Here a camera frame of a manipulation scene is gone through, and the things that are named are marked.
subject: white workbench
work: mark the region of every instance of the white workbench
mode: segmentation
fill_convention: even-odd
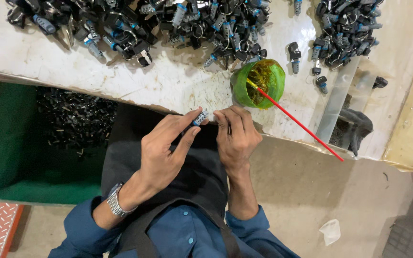
[[[269,19],[273,25],[259,41],[267,49],[267,57],[278,61],[286,73],[280,104],[313,132],[330,96],[320,93],[310,75],[314,65],[310,48],[321,33],[319,21],[314,18],[317,3],[304,0],[302,14],[294,16],[292,1],[273,0]],[[384,27],[374,36],[381,44],[372,48],[370,61],[383,71],[389,85],[371,94],[365,114],[373,121],[374,132],[359,150],[360,156],[375,160],[382,158],[413,80],[413,0],[399,4],[385,1],[380,9],[383,14],[377,20]],[[0,80],[50,85],[181,114],[198,106],[213,111],[232,105],[231,73],[218,65],[202,68],[212,49],[176,49],[159,42],[150,51],[154,61],[149,67],[141,68],[136,62],[122,59],[107,67],[77,42],[72,50],[65,50],[35,26],[25,30],[13,27],[6,21],[8,10],[9,6],[0,0]],[[300,73],[296,75],[292,74],[286,48],[293,41],[298,42],[302,52]],[[117,54],[104,44],[100,48],[107,61]],[[337,72],[328,73],[324,67],[322,75],[328,78],[331,89]],[[275,107],[250,110],[265,133],[315,145],[303,129]]]

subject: green container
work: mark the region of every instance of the green container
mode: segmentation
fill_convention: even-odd
[[[78,161],[77,150],[49,146],[34,86],[0,83],[0,200],[77,204],[100,195],[105,148]]]
[[[256,64],[260,62],[267,62],[270,64],[268,66],[268,69],[270,70],[270,80],[269,84],[267,85],[267,94],[275,101],[278,101],[283,95],[284,79],[286,78],[286,74],[284,73],[278,62],[276,62],[275,60],[264,59],[258,62],[251,62],[246,64],[244,67],[242,67],[232,75],[232,77],[230,78],[230,83],[234,88],[234,98],[238,101],[238,103],[250,108],[255,107],[259,109],[267,109],[273,106],[272,102],[264,98],[261,103],[256,105],[250,99],[250,97],[248,96],[248,91],[246,90],[246,78],[248,77],[248,73]]]

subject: orange edge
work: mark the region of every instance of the orange edge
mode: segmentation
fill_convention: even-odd
[[[11,248],[12,239],[14,238],[15,232],[17,231],[18,221],[20,220],[20,217],[22,216],[23,207],[24,206],[22,204],[18,206],[17,213],[15,214],[15,218],[14,218],[14,223],[12,224],[9,235],[7,235],[7,241],[6,241],[6,244],[4,245],[4,249],[3,249],[3,252],[1,253],[0,258],[6,258],[7,253],[9,252],[9,248]]]

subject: red stick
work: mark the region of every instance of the red stick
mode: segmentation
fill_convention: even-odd
[[[333,149],[329,148],[320,138],[318,138],[314,133],[312,133],[307,127],[305,127],[301,122],[295,119],[294,116],[288,113],[282,106],[280,106],[276,101],[274,101],[267,93],[265,93],[261,88],[255,87],[256,90],[261,92],[268,100],[270,100],[274,105],[276,105],[281,111],[283,111],[287,116],[289,116],[293,121],[295,121],[300,127],[302,127],[308,134],[310,134],[315,140],[317,140],[321,145],[323,145],[326,149],[328,149],[334,156],[336,156],[340,161],[344,161],[341,156],[339,156]]]

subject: metal watch band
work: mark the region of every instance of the metal watch band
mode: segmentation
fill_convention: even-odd
[[[130,213],[132,213],[137,207],[133,208],[131,211],[124,211],[120,205],[118,200],[118,193],[121,190],[123,183],[120,182],[113,187],[113,191],[111,191],[110,195],[108,196],[108,205],[111,208],[111,211],[114,215],[119,217],[126,217]]]

